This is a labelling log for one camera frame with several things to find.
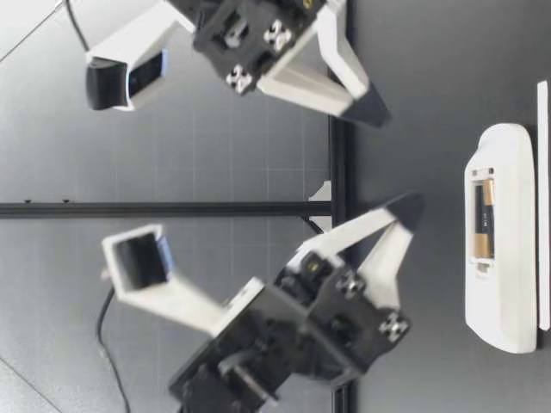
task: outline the wire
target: wire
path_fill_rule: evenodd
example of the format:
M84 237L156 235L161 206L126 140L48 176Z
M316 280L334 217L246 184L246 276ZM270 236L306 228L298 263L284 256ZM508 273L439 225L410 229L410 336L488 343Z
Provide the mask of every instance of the wire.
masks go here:
M56 12L59 10L59 7L61 6L62 1L60 0L55 6L54 8L52 9L52 11L50 11L42 20L40 20L33 28L31 28L31 30L25 34L23 36L23 38L21 40L19 40L15 46L13 46L11 49L8 50L8 52L6 52L6 54L4 54L1 58L0 58L0 65L2 64L2 62L7 59L13 52L15 52L15 50L17 50L19 48L20 45L22 45L23 43L25 43L25 41L27 41L27 39L29 37L31 37L34 32L36 32L39 28L42 27L42 25L44 23L46 23L48 20L50 20L50 17L52 17L53 15L56 14Z
M88 42L84 38L83 31L80 29L80 26L78 26L77 18L75 17L75 14L72 11L72 5L71 0L64 0L63 2L65 4L65 7L67 8L67 13L69 14L69 19L71 20L71 24L75 29L75 32L77 32L78 39L80 40L80 43L83 45L83 49L85 52L90 51L90 46L88 45Z
M48 403L55 411L58 413L63 413L63 411L54 404L52 400L46 397L46 395L38 390L35 385L33 385L25 376L23 376L21 373L19 373L15 367L13 367L11 364L9 364L3 357L0 356L0 361L13 373L15 374L25 385L27 385L29 388L31 388L36 394L40 396L42 400L44 400L46 403Z
M321 234L324 234L324 230L321 229L321 227L319 227L318 224L316 224L315 222L313 222L311 219L309 219L308 217L302 217L302 220L310 227L312 228L312 231L314 231L316 234L318 235L321 235Z
M109 308L109 305L111 304L111 301L113 301L113 297L115 295L115 289L111 287L109 290L109 293L107 295L107 298L105 299L105 302L103 303L102 310L100 311L100 314L97 318L96 322L96 339L98 344L100 345L100 348L102 349L102 354L105 357L105 359L109 363L109 368L111 369L111 372L113 373L113 376L115 377L115 380L117 382L117 386L119 388L119 393L121 394L122 401L124 403L124 410L126 413L131 413L130 409L130 403L128 402L127 394L124 390L124 386L121 382L121 376L119 375L119 370L117 369L117 366L115 365L115 362L113 361L113 356L111 355L111 352L109 351L109 348L107 347L107 344L103 341L103 334L102 334L102 327L103 327L103 320L105 320L105 314L107 314L107 310Z

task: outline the battery compartment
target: battery compartment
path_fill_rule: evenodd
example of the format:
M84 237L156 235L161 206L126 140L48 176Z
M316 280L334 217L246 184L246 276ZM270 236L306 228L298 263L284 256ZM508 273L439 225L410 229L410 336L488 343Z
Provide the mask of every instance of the battery compartment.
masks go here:
M470 262L479 277L488 276L495 266L495 174L494 168L471 171Z

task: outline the table surface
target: table surface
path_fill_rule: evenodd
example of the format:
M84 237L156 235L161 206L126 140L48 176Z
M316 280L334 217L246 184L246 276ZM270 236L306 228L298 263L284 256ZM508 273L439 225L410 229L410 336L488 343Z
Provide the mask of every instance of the table surface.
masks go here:
M355 46L393 113L356 129L359 204L409 190L427 202L400 273L412 333L360 386L361 412L549 411L551 344L510 355L464 323L463 171L484 130L536 124L536 83L551 77L545 0L362 0Z

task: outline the black metal rail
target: black metal rail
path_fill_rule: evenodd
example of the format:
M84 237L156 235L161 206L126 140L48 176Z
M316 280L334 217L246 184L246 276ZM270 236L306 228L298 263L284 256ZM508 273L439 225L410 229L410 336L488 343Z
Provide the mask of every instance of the black metal rail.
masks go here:
M208 218L331 216L327 201L0 204L0 219Z

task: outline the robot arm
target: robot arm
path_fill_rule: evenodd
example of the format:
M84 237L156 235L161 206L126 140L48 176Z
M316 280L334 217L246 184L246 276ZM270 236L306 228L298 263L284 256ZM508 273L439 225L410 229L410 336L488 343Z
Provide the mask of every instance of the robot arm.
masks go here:
M259 88L303 107L381 126L389 113L345 35L345 0L167 0L88 53L90 106L134 110L166 75L166 44L179 26L239 95ZM318 36L340 83L294 62Z
M170 382L183 411L254 413L293 373L339 387L398 345L410 323L396 274L422 209L410 194L314 237L273 284L253 279L225 307L176 273L159 225L103 249L121 301L212 337ZM338 255L384 228L359 269Z

